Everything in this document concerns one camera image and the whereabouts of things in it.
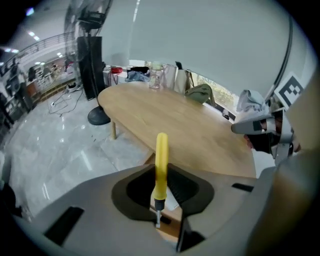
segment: glossy floor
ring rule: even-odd
[[[63,95],[65,101],[52,107],[53,114],[49,106],[59,95],[37,105],[6,146],[12,155],[9,183],[17,203],[27,205],[33,216],[77,184],[137,166],[147,153],[120,131],[111,139],[110,123],[89,124],[87,115],[97,102],[80,95]],[[77,99],[73,111],[59,114],[72,110]]]

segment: wooden table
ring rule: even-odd
[[[169,89],[150,89],[130,82],[104,89],[98,101],[116,124],[124,127],[151,153],[158,133],[168,134],[169,162],[220,174],[256,177],[251,150],[242,135],[212,107]]]

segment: railing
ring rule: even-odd
[[[44,50],[47,50],[48,48],[52,48],[55,46],[66,47],[71,46],[74,44],[74,33],[63,33],[58,34],[52,37],[48,37],[44,40],[41,40],[39,42],[36,42],[23,50],[19,51],[18,54],[14,55],[12,58],[10,58],[1,68],[2,72],[4,73],[4,67],[7,65],[8,68],[11,67],[13,63],[13,59],[19,59],[20,63],[26,64],[28,63],[28,60],[31,60],[34,56],[40,55],[41,52]]]

